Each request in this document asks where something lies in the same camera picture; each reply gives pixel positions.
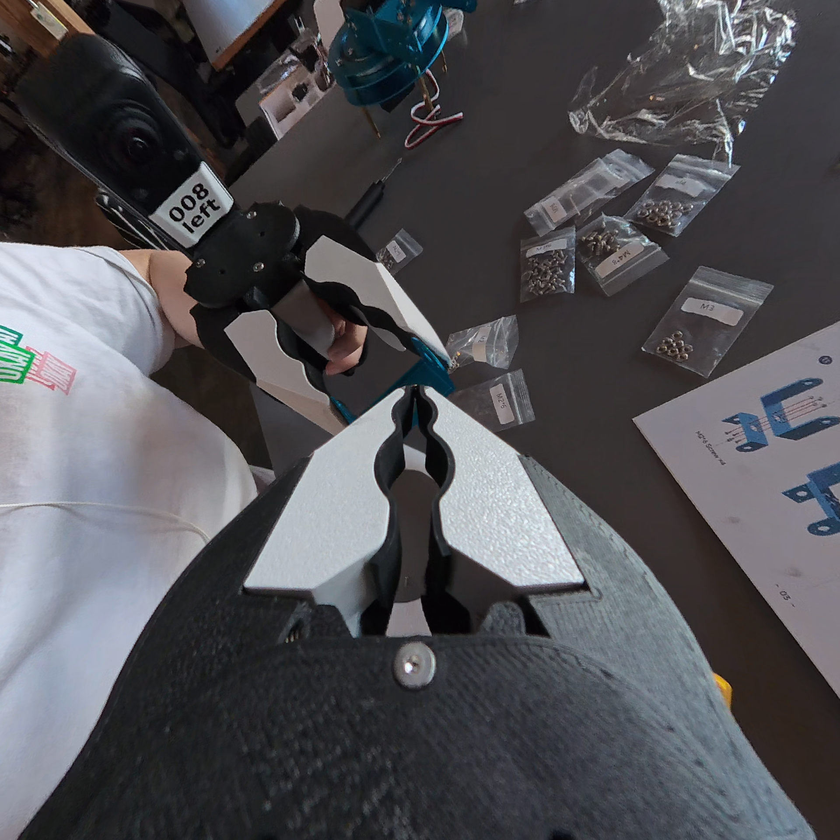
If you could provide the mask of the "person in white shirt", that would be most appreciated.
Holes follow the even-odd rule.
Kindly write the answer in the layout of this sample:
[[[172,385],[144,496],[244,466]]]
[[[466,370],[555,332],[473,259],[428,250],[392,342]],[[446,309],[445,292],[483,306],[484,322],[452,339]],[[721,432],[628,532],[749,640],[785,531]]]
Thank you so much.
[[[255,497],[238,447],[151,375],[177,336],[149,250],[1,248],[1,832],[88,740],[137,637]]]

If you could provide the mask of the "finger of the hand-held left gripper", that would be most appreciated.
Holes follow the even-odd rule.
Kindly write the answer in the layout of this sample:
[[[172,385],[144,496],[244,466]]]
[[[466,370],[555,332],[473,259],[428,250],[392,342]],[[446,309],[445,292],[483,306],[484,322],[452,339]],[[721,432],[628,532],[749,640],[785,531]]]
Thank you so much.
[[[323,380],[326,358],[271,311],[239,313],[224,331],[259,389],[329,434],[348,426]]]
[[[448,354],[432,325],[381,263],[321,236],[308,249],[304,268],[310,289],[336,312],[373,328],[395,349],[428,350],[448,370]]]

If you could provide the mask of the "dark desk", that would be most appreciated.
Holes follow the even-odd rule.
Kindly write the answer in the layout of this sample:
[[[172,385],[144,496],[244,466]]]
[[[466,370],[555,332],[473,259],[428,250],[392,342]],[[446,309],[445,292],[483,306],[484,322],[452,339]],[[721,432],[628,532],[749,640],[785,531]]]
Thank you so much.
[[[681,489],[634,419],[838,323],[838,2],[773,2],[796,15],[795,46],[735,140],[740,169],[678,238],[665,264],[614,297],[577,290],[518,302],[529,205],[616,147],[566,114],[584,72],[615,71],[661,20],[656,2],[480,2],[467,44],[447,47],[444,104],[465,120],[409,153],[363,227],[374,247],[399,228],[424,248],[398,280],[443,339],[516,312],[536,419],[501,435],[553,472],[654,568],[741,719],[760,703],[811,719],[827,683]],[[772,291],[703,377],[644,344],[696,270]]]

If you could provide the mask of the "blue metal U bracket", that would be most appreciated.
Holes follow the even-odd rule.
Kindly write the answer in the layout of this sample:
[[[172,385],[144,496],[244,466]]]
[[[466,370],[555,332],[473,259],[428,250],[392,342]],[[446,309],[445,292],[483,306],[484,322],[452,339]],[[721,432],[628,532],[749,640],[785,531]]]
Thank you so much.
[[[449,396],[455,390],[448,372],[448,362],[442,361],[435,352],[418,337],[412,337],[408,342],[409,350],[415,353],[418,361],[398,380],[388,386],[385,391],[368,405],[363,412],[382,402],[394,392],[402,392],[407,388],[425,385],[433,388],[443,396]],[[318,411],[310,420],[330,434],[337,434],[356,419],[347,407],[332,397],[328,397],[325,406],[319,406]]]

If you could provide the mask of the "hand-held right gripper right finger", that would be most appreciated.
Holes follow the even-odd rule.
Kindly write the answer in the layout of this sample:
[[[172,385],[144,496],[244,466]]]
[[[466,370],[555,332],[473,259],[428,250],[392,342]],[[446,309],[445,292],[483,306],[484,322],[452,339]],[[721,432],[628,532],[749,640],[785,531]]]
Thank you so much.
[[[415,390],[433,501],[422,606],[433,634],[475,632],[492,606],[585,590],[520,454],[427,386]]]

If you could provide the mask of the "person's left hand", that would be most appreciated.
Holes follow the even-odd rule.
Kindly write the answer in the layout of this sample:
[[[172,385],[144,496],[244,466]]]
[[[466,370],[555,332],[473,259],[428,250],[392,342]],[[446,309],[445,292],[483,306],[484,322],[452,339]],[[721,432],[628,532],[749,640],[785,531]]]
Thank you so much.
[[[361,362],[368,328],[341,317],[329,306],[324,309],[333,327],[333,341],[328,347],[326,375],[340,375],[351,371]]]

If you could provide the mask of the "large crumpled clear bag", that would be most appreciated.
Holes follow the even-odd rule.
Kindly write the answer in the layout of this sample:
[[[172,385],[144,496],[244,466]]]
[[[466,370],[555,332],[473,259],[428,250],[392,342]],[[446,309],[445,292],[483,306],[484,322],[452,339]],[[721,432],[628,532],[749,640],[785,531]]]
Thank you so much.
[[[713,145],[732,163],[733,145],[795,47],[793,12],[761,1],[658,2],[663,23],[601,91],[596,68],[570,103],[575,132],[602,140]]]

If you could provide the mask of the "black precision screwdriver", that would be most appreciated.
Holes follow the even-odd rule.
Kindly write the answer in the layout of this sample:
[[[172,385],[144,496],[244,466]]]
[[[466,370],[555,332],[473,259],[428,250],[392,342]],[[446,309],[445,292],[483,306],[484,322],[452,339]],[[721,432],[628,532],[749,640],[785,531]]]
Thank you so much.
[[[396,163],[394,163],[390,171],[370,184],[364,191],[363,195],[351,207],[351,210],[346,213],[344,221],[351,226],[353,230],[359,230],[364,222],[372,215],[376,207],[381,203],[385,193],[385,184],[387,180],[402,162],[403,158],[399,158]]]

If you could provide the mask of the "printed assembly instruction sheet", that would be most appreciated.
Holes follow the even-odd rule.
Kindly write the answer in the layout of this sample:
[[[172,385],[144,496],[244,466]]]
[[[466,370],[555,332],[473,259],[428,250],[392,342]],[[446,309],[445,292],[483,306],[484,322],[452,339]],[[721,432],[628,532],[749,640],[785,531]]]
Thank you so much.
[[[838,692],[838,323],[634,422]]]

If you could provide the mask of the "person's left forearm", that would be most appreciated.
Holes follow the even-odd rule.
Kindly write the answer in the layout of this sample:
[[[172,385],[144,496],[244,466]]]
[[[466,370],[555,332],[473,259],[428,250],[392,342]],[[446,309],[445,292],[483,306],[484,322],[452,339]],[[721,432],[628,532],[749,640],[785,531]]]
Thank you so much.
[[[147,279],[161,304],[166,320],[173,328],[176,346],[191,344],[202,348],[192,310],[196,301],[185,290],[186,272],[192,261],[180,251],[149,250]]]

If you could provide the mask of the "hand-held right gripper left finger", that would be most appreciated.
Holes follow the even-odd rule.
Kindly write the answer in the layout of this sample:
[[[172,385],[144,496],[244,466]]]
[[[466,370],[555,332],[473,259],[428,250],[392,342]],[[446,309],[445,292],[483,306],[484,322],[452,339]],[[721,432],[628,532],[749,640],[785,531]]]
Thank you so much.
[[[406,467],[413,388],[389,394],[310,457],[245,580],[247,592],[336,607],[354,637],[389,610],[402,545],[392,487]]]

